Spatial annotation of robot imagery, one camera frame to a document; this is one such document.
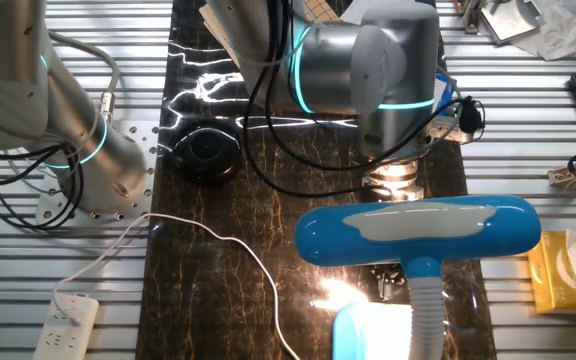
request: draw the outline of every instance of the tissue box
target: tissue box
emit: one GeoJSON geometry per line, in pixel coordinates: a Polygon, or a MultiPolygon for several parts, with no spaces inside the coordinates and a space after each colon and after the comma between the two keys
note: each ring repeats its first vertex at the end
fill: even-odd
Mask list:
{"type": "Polygon", "coordinates": [[[537,313],[576,313],[576,231],[545,231],[528,252],[537,313]]]}

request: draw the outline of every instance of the robotic arm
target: robotic arm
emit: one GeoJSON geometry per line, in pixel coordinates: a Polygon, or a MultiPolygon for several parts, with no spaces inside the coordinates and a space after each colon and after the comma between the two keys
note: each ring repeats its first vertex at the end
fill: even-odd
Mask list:
{"type": "MultiPolygon", "coordinates": [[[[84,191],[79,207],[114,212],[134,202],[145,176],[144,156],[104,120],[61,62],[46,30],[44,0],[0,1],[0,150],[29,151],[67,142],[81,149],[84,191]]],[[[71,177],[65,155],[46,165],[65,195],[71,177]]]]}
{"type": "MultiPolygon", "coordinates": [[[[209,0],[252,90],[269,46],[265,0],[209,0]]],[[[322,26],[295,2],[294,44],[274,83],[273,109],[306,113],[359,114],[363,155],[372,158],[393,148],[407,131],[426,119],[433,105],[439,16],[426,4],[396,2],[369,10],[362,25],[322,26]]],[[[265,94],[268,81],[261,87],[265,94]]],[[[406,158],[417,144],[394,154],[406,158]]]]}

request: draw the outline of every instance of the electrical outlet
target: electrical outlet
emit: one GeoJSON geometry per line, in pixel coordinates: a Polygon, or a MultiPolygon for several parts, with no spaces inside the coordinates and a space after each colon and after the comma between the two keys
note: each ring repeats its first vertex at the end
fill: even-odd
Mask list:
{"type": "Polygon", "coordinates": [[[66,314],[77,319],[79,325],[73,325],[52,301],[33,360],[83,360],[99,302],[78,294],[57,294],[57,301],[66,314]]]}

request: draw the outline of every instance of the black marble surface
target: black marble surface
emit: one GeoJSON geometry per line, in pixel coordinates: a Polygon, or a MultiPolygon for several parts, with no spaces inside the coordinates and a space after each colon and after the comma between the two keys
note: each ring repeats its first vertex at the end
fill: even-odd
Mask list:
{"type": "MultiPolygon", "coordinates": [[[[192,219],[222,236],[244,240],[260,257],[279,291],[281,328],[302,359],[330,359],[332,322],[352,300],[379,301],[368,267],[322,268],[294,247],[297,219],[314,207],[347,204],[361,194],[298,199],[272,191],[243,161],[232,182],[199,188],[183,181],[169,161],[171,140],[189,123],[212,118],[240,131],[248,94],[236,66],[204,27],[203,1],[175,0],[156,170],[153,211],[192,219]]],[[[341,13],[343,4],[330,2],[341,13]]],[[[343,117],[276,114],[282,139],[295,151],[328,164],[357,161],[355,128],[343,117]]],[[[281,186],[324,192],[360,184],[361,173],[320,172],[284,155],[257,118],[252,151],[281,186]]],[[[420,162],[426,197],[466,194],[459,147],[442,144],[420,162]]],[[[137,359],[280,359],[273,293],[241,246],[203,230],[153,219],[148,242],[137,359]]],[[[444,359],[494,359],[494,343],[478,261],[443,265],[449,323],[444,359]]],[[[407,302],[401,288],[393,302],[407,302]]]]}

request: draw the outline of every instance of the black round object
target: black round object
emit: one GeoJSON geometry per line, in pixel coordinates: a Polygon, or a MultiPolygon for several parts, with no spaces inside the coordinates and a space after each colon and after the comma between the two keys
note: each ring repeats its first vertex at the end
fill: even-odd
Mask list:
{"type": "Polygon", "coordinates": [[[239,168],[239,137],[225,123],[202,120],[177,135],[172,158],[185,179],[202,186],[221,185],[239,168]]]}

